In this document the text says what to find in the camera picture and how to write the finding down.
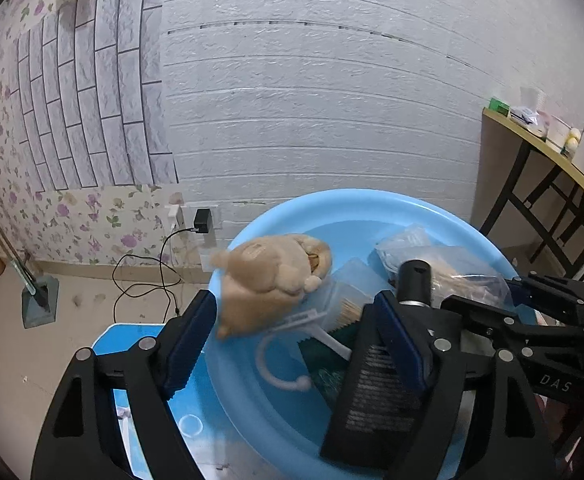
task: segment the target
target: tile floor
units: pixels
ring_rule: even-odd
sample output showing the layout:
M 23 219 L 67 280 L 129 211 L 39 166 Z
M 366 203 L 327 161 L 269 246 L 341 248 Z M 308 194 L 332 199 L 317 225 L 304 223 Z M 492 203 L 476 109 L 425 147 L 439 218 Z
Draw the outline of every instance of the tile floor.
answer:
M 25 330 L 22 282 L 9 267 L 0 276 L 0 454 L 22 480 L 29 479 L 38 433 L 72 354 L 91 346 L 112 324 L 112 305 L 119 294 L 109 280 L 57 277 L 56 322 Z M 180 304 L 187 306 L 201 287 L 187 283 L 173 288 Z M 158 323 L 165 307 L 160 290 L 136 300 L 123 298 L 117 320 Z

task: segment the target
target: white brick wall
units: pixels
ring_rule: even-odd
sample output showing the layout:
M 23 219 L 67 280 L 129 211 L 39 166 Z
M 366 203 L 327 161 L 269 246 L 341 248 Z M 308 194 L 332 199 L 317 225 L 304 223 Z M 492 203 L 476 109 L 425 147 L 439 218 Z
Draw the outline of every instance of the white brick wall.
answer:
M 582 0 L 165 0 L 163 15 L 169 148 L 185 201 L 221 204 L 222 238 L 336 187 L 469 219 L 482 107 L 521 85 L 584 125 Z

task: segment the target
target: black cable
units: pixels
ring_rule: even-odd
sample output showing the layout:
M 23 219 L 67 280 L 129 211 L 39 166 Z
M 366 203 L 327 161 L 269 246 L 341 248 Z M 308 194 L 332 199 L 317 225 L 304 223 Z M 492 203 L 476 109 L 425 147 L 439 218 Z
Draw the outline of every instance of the black cable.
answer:
M 171 301 L 172 298 L 174 299 L 174 311 L 175 314 L 177 316 L 179 316 L 181 313 L 179 312 L 179 304 L 176 298 L 176 294 L 174 293 L 174 291 L 169 290 L 168 287 L 170 286 L 176 286 L 179 285 L 181 283 L 183 283 L 183 280 L 181 278 L 181 276 L 179 275 L 179 273 L 177 272 L 176 269 L 174 269 L 174 267 L 166 264 L 163 262 L 163 254 L 165 252 L 165 245 L 167 244 L 168 240 L 179 233 L 184 233 L 184 232 L 197 232 L 198 230 L 194 227 L 191 228 L 187 228 L 187 229 L 179 229 L 178 231 L 174 231 L 172 233 L 170 233 L 165 240 L 163 240 L 163 245 L 161 246 L 161 253 L 159 254 L 159 257 L 156 258 L 155 256 L 140 256 L 139 254 L 124 254 L 123 256 L 121 256 L 121 258 L 117 261 L 116 265 L 114 266 L 114 269 L 112 270 L 112 281 L 114 282 L 114 284 L 116 285 L 116 287 L 118 288 L 118 290 L 121 291 L 121 294 L 118 296 L 118 298 L 116 298 L 116 301 L 114 302 L 114 306 L 112 308 L 112 316 L 114 318 L 114 323 L 116 323 L 116 306 L 118 304 L 118 301 L 123 297 L 123 296 L 127 296 L 128 298 L 142 298 L 143 296 L 147 296 L 148 294 L 151 294 L 152 292 L 154 292 L 155 290 L 163 290 L 165 291 L 165 295 L 168 298 L 168 306 L 165 309 L 165 314 L 163 315 L 163 323 L 165 323 L 166 319 L 167 319 L 167 315 L 169 312 L 169 307 L 171 306 Z M 116 270 L 118 269 L 118 267 L 120 267 L 121 262 L 126 259 L 126 258 L 139 258 L 140 260 L 151 260 L 154 262 L 158 262 L 159 263 L 159 270 L 161 272 L 161 284 L 160 285 L 155 285 L 155 283 L 133 283 L 132 285 L 128 286 L 127 288 L 123 288 L 119 285 L 119 283 L 116 280 L 116 277 L 114 276 L 116 273 Z M 176 274 L 179 279 L 174 282 L 174 283 L 169 283 L 166 284 L 165 283 L 165 275 L 163 273 L 163 266 L 167 267 L 169 270 L 171 270 L 172 272 L 174 272 L 174 274 Z M 132 288 L 134 288 L 135 286 L 151 286 L 152 288 L 150 288 L 150 290 L 146 290 L 145 292 L 142 292 L 140 294 L 130 294 L 130 290 Z

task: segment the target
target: wooden tabletop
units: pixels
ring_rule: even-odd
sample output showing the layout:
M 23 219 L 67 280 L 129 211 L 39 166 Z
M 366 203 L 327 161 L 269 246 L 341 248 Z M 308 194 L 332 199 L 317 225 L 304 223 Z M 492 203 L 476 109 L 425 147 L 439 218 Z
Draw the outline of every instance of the wooden tabletop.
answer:
M 502 124 L 502 126 L 505 126 L 511 132 L 517 134 L 517 136 L 521 137 L 521 139 L 523 139 L 525 142 L 530 143 L 538 151 L 543 153 L 547 158 L 552 160 L 553 163 L 565 171 L 565 173 L 567 173 L 569 177 L 584 190 L 584 174 L 581 173 L 581 170 L 579 170 L 574 164 L 571 163 L 571 161 L 561 155 L 561 153 L 557 153 L 555 150 L 550 148 L 550 146 L 548 146 L 543 139 L 539 139 L 511 119 L 502 116 L 498 112 L 489 110 L 489 108 L 483 108 L 483 117 Z

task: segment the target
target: power adapter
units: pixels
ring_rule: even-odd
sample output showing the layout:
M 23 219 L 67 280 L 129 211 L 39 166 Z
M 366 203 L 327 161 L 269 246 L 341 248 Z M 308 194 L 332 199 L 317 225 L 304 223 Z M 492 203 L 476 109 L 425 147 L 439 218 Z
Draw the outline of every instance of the power adapter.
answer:
M 197 209 L 194 215 L 194 232 L 206 235 L 212 228 L 212 212 L 209 209 Z

